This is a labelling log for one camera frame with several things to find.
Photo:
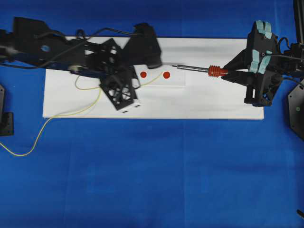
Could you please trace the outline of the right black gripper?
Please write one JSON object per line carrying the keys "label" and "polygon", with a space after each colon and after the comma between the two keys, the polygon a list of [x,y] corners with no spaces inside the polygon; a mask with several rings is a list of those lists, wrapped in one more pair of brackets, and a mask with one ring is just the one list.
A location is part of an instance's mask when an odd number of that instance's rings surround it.
{"label": "right black gripper", "polygon": [[[271,106],[282,79],[278,71],[277,35],[269,22],[257,20],[247,36],[247,46],[223,68],[230,70],[221,79],[247,87],[245,103]],[[236,71],[248,69],[248,72]]]}

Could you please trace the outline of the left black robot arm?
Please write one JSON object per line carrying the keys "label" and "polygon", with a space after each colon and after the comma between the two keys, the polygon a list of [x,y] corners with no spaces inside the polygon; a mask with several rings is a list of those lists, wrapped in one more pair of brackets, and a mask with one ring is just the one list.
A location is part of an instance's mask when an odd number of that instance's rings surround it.
{"label": "left black robot arm", "polygon": [[138,101],[135,67],[159,68],[161,54],[155,31],[147,23],[135,25],[124,46],[113,38],[93,43],[81,29],[69,40],[41,20],[22,17],[14,18],[12,32],[0,32],[2,66],[14,67],[14,61],[19,61],[25,69],[61,70],[99,79],[100,89],[121,111]]}

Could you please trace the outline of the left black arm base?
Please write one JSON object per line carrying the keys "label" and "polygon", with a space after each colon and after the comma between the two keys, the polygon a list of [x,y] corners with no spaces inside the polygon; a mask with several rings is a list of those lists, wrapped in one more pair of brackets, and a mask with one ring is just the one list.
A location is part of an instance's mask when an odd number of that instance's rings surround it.
{"label": "left black arm base", "polygon": [[13,112],[4,112],[5,89],[0,85],[0,136],[14,135]]}

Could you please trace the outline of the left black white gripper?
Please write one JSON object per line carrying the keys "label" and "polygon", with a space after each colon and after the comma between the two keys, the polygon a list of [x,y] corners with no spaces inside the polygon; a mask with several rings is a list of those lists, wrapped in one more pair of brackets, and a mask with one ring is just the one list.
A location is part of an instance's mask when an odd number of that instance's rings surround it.
{"label": "left black white gripper", "polygon": [[100,88],[117,111],[128,112],[139,107],[136,89],[140,82],[135,65],[146,65],[149,69],[162,66],[161,48],[154,28],[147,23],[134,26],[135,31],[121,48],[113,38],[97,44],[86,42],[84,75],[100,80]]}

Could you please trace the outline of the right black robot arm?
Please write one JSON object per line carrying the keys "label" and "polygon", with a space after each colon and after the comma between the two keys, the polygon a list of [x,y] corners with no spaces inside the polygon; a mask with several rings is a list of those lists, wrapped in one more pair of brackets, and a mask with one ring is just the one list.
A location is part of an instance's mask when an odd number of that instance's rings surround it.
{"label": "right black robot arm", "polygon": [[221,79],[245,86],[246,104],[271,106],[283,76],[295,78],[304,71],[303,44],[289,44],[282,52],[281,42],[269,22],[257,20],[247,36],[246,48],[224,66],[226,74]]}

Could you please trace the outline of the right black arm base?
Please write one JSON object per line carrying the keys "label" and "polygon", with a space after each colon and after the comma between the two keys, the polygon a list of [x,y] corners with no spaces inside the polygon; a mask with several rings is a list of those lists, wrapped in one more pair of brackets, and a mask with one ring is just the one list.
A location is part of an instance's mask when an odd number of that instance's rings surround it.
{"label": "right black arm base", "polygon": [[291,129],[301,139],[304,138],[304,2],[294,0],[294,21],[297,43],[292,44],[295,56],[300,58],[295,64],[293,76],[300,77],[300,83],[288,94],[289,122]]}

